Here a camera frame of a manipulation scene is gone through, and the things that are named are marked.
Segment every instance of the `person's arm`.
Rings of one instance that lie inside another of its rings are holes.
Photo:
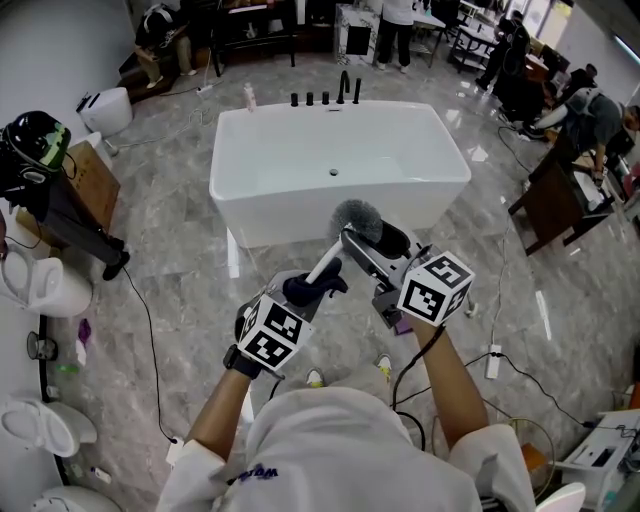
[[[420,348],[436,328],[412,315],[406,315]],[[462,364],[446,330],[424,355],[424,364],[433,389],[433,399],[449,448],[470,432],[489,425],[487,410],[471,375]]]
[[[145,50],[144,48],[142,48],[142,46],[136,45],[133,51],[136,55],[138,55],[139,57],[142,57],[143,59],[148,60],[149,62],[156,61],[156,56],[153,54],[153,52],[149,50]]]
[[[250,383],[251,379],[246,375],[227,370],[196,418],[187,441],[193,439],[222,459],[229,460]]]

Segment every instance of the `electrical outlet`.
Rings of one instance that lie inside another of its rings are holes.
[[[500,345],[491,345],[489,352],[497,352],[502,354],[502,347]],[[500,358],[497,356],[487,357],[487,368],[484,372],[484,376],[487,379],[495,379],[498,377],[498,369],[500,368]]]

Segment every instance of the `cardboard box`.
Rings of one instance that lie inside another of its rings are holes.
[[[77,166],[74,176],[73,161],[69,156],[65,157],[63,165],[66,174],[74,176],[70,180],[71,185],[93,218],[108,233],[120,183],[88,142],[84,141],[70,147],[67,153],[75,160]]]

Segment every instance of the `gray brush head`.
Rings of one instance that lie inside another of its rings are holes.
[[[333,212],[329,226],[331,239],[340,238],[340,233],[345,228],[373,243],[378,243],[382,238],[382,218],[378,210],[360,199],[348,199],[340,203]]]

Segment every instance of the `white toilet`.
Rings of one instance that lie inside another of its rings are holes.
[[[32,512],[120,512],[120,508],[102,494],[84,487],[56,487],[42,493],[33,502]]]
[[[58,258],[34,259],[15,244],[0,262],[0,294],[24,309],[64,318],[82,313],[91,303],[89,282]]]
[[[23,446],[71,457],[80,443],[95,443],[98,433],[84,414],[60,402],[9,398],[0,405],[0,430]]]

